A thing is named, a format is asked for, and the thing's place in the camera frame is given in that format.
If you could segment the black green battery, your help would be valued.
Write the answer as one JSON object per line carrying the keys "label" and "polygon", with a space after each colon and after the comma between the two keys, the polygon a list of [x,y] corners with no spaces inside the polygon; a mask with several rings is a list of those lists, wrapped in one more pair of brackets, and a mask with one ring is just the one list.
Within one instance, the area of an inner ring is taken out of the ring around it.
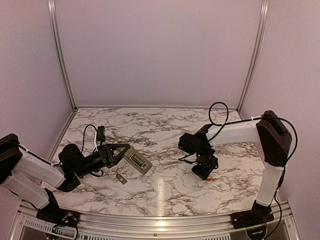
{"label": "black green battery", "polygon": [[138,157],[136,154],[133,154],[131,159],[139,166],[142,166],[145,162],[140,158]]}

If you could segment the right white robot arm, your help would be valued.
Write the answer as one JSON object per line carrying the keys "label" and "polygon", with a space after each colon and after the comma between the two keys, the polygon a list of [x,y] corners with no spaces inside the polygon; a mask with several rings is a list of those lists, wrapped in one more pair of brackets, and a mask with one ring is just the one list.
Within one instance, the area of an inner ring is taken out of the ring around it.
{"label": "right white robot arm", "polygon": [[219,165],[214,147],[238,143],[259,145],[259,154],[264,160],[264,173],[255,200],[257,206],[247,214],[252,224],[258,224],[267,216],[266,207],[271,205],[293,154],[291,145],[296,135],[292,135],[286,128],[287,122],[272,110],[267,110],[261,116],[246,120],[221,125],[206,124],[194,134],[184,133],[179,138],[178,148],[188,156],[196,155],[196,165],[191,170],[206,180]]}

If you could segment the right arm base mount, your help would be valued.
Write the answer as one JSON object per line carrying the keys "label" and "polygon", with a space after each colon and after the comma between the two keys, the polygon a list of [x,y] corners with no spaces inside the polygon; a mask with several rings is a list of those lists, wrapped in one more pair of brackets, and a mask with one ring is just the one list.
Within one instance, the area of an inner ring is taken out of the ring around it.
{"label": "right arm base mount", "polygon": [[275,219],[272,211],[268,211],[266,214],[262,214],[259,212],[254,213],[252,210],[232,213],[230,215],[230,218],[231,224],[233,225],[234,229],[261,225],[267,222],[271,222]]}

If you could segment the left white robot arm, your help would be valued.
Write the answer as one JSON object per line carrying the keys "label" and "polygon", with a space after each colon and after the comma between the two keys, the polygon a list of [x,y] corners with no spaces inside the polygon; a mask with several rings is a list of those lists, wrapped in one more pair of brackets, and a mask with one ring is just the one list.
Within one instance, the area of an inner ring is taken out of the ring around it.
{"label": "left white robot arm", "polygon": [[27,150],[11,133],[0,140],[0,185],[23,200],[30,202],[53,223],[63,219],[63,211],[53,193],[30,180],[36,178],[58,189],[71,192],[80,179],[104,167],[116,166],[130,149],[129,144],[103,144],[96,152],[84,156],[75,144],[66,145],[58,155],[60,164],[54,165]]}

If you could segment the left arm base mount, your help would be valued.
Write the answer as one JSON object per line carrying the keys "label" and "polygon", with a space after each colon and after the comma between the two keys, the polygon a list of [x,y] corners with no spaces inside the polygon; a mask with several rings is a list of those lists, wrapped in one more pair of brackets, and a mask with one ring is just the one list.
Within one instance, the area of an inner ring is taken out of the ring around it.
{"label": "left arm base mount", "polygon": [[78,226],[80,213],[78,211],[63,209],[59,207],[46,206],[37,211],[36,218],[53,223],[57,226],[75,228]]}

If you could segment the grey remote control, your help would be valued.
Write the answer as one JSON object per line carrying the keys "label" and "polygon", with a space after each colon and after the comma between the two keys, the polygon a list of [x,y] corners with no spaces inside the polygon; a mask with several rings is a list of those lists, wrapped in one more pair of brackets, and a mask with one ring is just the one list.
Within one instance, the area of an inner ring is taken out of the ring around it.
{"label": "grey remote control", "polygon": [[142,175],[145,175],[153,166],[152,163],[144,157],[139,151],[131,147],[128,149],[123,158],[130,163],[136,170],[138,170]]}

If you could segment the orange battery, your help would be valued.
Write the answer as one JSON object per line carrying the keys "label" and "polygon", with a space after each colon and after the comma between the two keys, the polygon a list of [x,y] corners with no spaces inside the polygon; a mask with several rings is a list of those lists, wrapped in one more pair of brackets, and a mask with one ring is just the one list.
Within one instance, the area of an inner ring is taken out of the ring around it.
{"label": "orange battery", "polygon": [[214,182],[216,179],[214,179],[214,178],[207,178],[205,181],[206,182]]}

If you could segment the grey battery cover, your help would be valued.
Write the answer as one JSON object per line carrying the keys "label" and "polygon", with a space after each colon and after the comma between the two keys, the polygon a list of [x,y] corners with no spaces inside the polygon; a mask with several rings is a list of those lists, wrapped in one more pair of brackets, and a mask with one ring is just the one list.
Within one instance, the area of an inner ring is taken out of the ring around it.
{"label": "grey battery cover", "polygon": [[128,181],[121,175],[121,174],[117,174],[116,178],[118,179],[119,182],[121,182],[123,185],[126,184]]}

